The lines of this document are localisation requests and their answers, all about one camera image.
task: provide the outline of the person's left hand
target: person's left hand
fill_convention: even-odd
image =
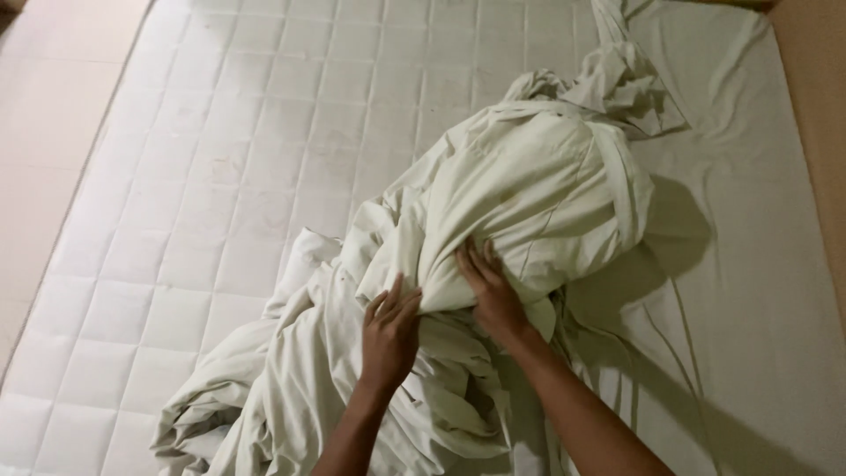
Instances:
[[[420,346],[420,288],[400,297],[403,275],[376,297],[365,313],[359,384],[390,398],[414,366]]]

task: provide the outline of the bundled bedding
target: bundled bedding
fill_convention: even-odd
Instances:
[[[360,374],[364,307],[397,272],[423,290],[420,351],[371,471],[440,474],[511,450],[499,350],[474,326],[453,250],[492,239],[530,321],[560,341],[550,294],[644,234],[653,184],[628,140],[684,126],[604,5],[605,41],[579,78],[520,76],[361,205],[343,241],[302,232],[264,318],[214,349],[162,410],[152,450],[163,474],[310,471]]]

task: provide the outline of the mattress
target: mattress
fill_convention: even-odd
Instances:
[[[846,350],[772,28],[625,13],[691,126],[633,149],[671,192],[651,245],[701,402],[674,408],[689,382],[655,379],[636,429],[693,473],[701,454],[722,474],[841,473]],[[588,0],[156,0],[3,382],[0,473],[156,473],[162,406],[261,316],[303,227],[343,236],[449,126],[526,70],[575,77],[598,42]],[[624,291],[611,306],[643,294]],[[455,473],[546,471],[536,398],[502,369],[514,452]]]

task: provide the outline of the forearm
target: forearm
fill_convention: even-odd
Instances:
[[[370,390],[361,383],[355,386],[341,422],[311,471],[312,476],[367,474],[376,434],[391,395],[391,392]]]
[[[524,370],[562,445],[584,476],[673,474],[534,328],[527,327],[503,344]]]

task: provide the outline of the hand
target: hand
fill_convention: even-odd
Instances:
[[[365,313],[363,368],[359,384],[390,398],[414,366],[420,346],[420,288],[400,298],[403,275],[376,297]]]
[[[478,301],[473,317],[495,341],[506,346],[531,327],[517,292],[503,273],[502,260],[493,252],[493,242],[485,241],[482,256],[468,237],[455,251],[455,258]]]

